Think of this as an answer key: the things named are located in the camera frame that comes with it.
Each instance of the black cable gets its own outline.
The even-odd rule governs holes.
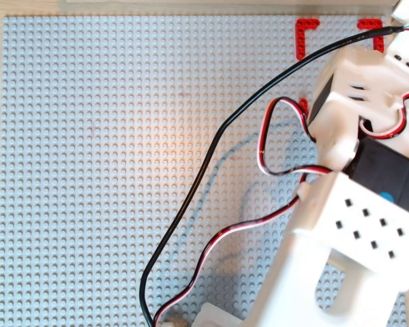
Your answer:
[[[185,200],[183,201],[179,212],[177,213],[176,217],[173,219],[170,227],[167,229],[164,237],[162,237],[159,245],[156,247],[155,252],[151,256],[149,263],[146,265],[144,272],[142,273],[141,281],[140,281],[140,287],[139,287],[139,301],[142,309],[142,313],[144,314],[144,317],[150,327],[153,325],[153,318],[151,317],[149,308],[147,306],[147,303],[145,301],[145,287],[147,284],[147,278],[151,272],[151,269],[153,268],[154,264],[156,263],[158,257],[160,256],[162,250],[164,249],[166,243],[170,239],[172,233],[176,229],[177,225],[179,224],[180,220],[182,219],[183,215],[185,214],[185,211],[192,201],[192,198],[194,197],[194,194],[197,191],[197,188],[205,175],[207,166],[211,162],[212,155],[215,152],[215,149],[218,145],[219,139],[223,136],[224,131],[226,130],[227,127],[231,123],[234,122],[235,119],[237,119],[248,107],[250,107],[257,99],[259,99],[260,96],[262,96],[264,93],[266,93],[269,89],[274,87],[277,83],[281,82],[303,66],[307,65],[311,61],[326,55],[327,53],[330,53],[334,50],[337,50],[339,48],[342,48],[343,46],[347,46],[349,44],[353,44],[356,42],[360,42],[366,39],[370,39],[376,36],[384,36],[384,35],[390,35],[393,33],[399,33],[404,30],[403,27],[393,27],[393,26],[388,26],[388,27],[383,27],[380,29],[371,29],[366,32],[362,32],[350,37],[347,37],[345,39],[342,39],[340,41],[336,41],[332,44],[329,44],[328,46],[325,46],[324,48],[321,48],[320,50],[317,50],[316,52],[308,55],[307,57],[301,59],[299,62],[295,63],[291,67],[289,67],[287,70],[284,72],[280,73],[278,76],[274,77],[272,80],[270,80],[268,83],[266,83],[263,87],[261,87],[259,90],[257,90],[251,97],[247,99],[238,109],[236,109],[220,126],[220,128],[217,130],[217,133],[215,134],[212,143],[209,147],[209,150],[206,153],[206,156],[204,157],[202,166],[200,167],[200,170],[198,171],[197,177],[192,183],[191,189],[186,195]]]

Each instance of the red and white wire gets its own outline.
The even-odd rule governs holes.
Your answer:
[[[304,181],[305,177],[306,177],[306,175],[303,174],[300,181]],[[186,288],[183,289],[183,291],[178,293],[174,298],[172,298],[171,300],[166,302],[164,305],[162,305],[159,308],[159,310],[157,310],[157,313],[155,314],[155,318],[153,320],[153,327],[157,326],[157,322],[159,321],[159,319],[161,318],[162,314],[165,311],[167,311],[173,305],[175,305],[176,303],[178,303],[179,301],[184,299],[191,292],[192,288],[194,287],[194,285],[197,282],[198,274],[200,273],[200,270],[203,267],[203,264],[204,264],[206,258],[208,257],[208,255],[210,254],[212,249],[216,246],[216,244],[221,241],[221,239],[223,239],[224,237],[226,237],[227,235],[230,235],[232,233],[239,232],[241,230],[247,230],[249,228],[258,227],[258,226],[264,225],[264,224],[272,221],[274,218],[279,217],[280,215],[282,215],[283,213],[285,213],[286,211],[291,209],[298,202],[298,200],[299,200],[299,197],[295,196],[285,206],[277,209],[276,211],[274,211],[273,213],[271,213],[271,214],[269,214],[269,215],[267,215],[265,217],[262,217],[262,218],[259,218],[259,219],[254,219],[254,220],[249,220],[249,221],[243,221],[241,223],[236,223],[236,224],[230,225],[230,226],[228,226],[226,228],[223,228],[217,234],[215,234],[213,236],[213,238],[207,243],[207,245],[204,248],[202,254],[200,255],[200,258],[198,259],[197,267],[196,267],[196,269],[194,271],[194,275],[192,276],[190,283],[187,285]]]
[[[317,165],[304,165],[304,166],[299,166],[299,167],[294,167],[288,170],[284,170],[281,172],[273,172],[270,169],[268,169],[265,163],[265,159],[264,159],[265,144],[267,142],[267,134],[268,134],[271,116],[273,115],[274,108],[279,102],[284,102],[285,104],[289,105],[295,111],[297,118],[299,119],[300,124],[303,127],[303,130],[305,131],[307,136],[311,138],[311,140],[315,141],[315,139],[310,135],[309,130],[307,129],[306,114],[298,103],[296,103],[294,100],[290,99],[289,97],[278,97],[274,100],[271,100],[271,102],[267,106],[267,109],[265,110],[264,120],[262,122],[262,126],[260,128],[260,133],[259,133],[258,151],[257,151],[257,160],[258,160],[259,169],[264,174],[267,174],[270,176],[281,176],[281,175],[288,174],[290,172],[304,172],[308,174],[327,174],[329,173],[330,170],[328,168],[317,166]]]
[[[395,136],[398,136],[400,133],[403,132],[403,130],[406,127],[407,119],[406,119],[406,106],[404,102],[409,99],[409,93],[405,93],[403,95],[403,107],[398,110],[399,118],[397,124],[395,124],[392,128],[390,128],[387,131],[383,131],[380,133],[369,131],[365,126],[364,126],[364,120],[361,119],[359,121],[359,127],[361,130],[371,138],[374,138],[376,140],[388,140],[389,138],[394,138]]]

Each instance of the white plastic housing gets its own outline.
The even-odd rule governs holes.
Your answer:
[[[299,190],[284,241],[241,327],[384,327],[409,288],[409,213],[345,174]],[[346,273],[328,311],[315,301],[324,265]]]
[[[348,46],[324,68],[314,99],[332,75],[329,96],[309,130],[317,140],[319,164],[342,170],[354,157],[360,117],[369,119],[375,132],[388,131],[397,124],[403,95],[409,93],[409,68],[378,51]],[[382,142],[409,157],[409,100],[406,108],[405,130]]]

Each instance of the red lego brick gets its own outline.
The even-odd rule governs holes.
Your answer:
[[[306,55],[305,30],[316,29],[320,21],[316,18],[300,18],[295,22],[295,57],[301,60]]]
[[[300,107],[303,109],[303,112],[306,116],[309,116],[309,110],[307,109],[307,100],[302,97],[299,101]]]
[[[359,19],[357,23],[358,29],[377,29],[382,26],[383,26],[382,20],[378,18]],[[378,50],[380,52],[384,51],[384,43],[382,36],[376,36],[373,38],[373,48],[374,50]]]

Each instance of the white plastic bracket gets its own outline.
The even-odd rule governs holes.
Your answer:
[[[385,326],[409,288],[409,212],[342,173],[306,188],[241,327]],[[315,301],[326,263],[346,273],[329,311]]]

